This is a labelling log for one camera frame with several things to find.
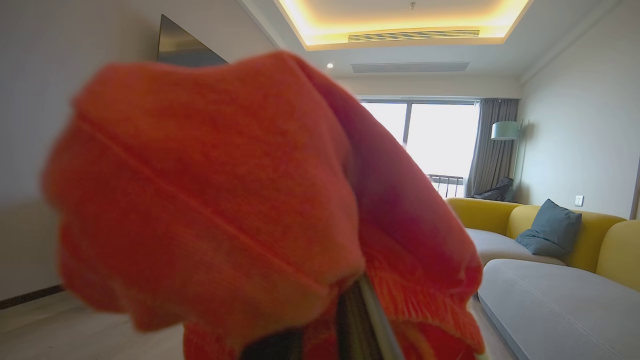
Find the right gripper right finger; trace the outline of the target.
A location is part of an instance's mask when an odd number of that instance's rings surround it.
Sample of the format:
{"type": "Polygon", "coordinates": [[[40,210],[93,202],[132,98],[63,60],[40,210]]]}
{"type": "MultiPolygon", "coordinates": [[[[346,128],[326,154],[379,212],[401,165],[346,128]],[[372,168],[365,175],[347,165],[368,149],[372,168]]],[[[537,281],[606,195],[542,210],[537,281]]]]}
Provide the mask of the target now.
{"type": "Polygon", "coordinates": [[[404,360],[370,278],[362,275],[338,299],[336,337],[340,360],[404,360]]]}

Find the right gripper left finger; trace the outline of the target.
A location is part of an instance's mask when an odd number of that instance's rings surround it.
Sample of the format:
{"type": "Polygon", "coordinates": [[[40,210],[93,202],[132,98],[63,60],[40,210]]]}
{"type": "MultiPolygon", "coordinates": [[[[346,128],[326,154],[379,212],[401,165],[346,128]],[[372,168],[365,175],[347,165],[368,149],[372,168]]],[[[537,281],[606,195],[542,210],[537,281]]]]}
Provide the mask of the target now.
{"type": "Polygon", "coordinates": [[[240,354],[240,360],[302,360],[304,332],[289,329],[268,335],[249,344],[240,354]]]}

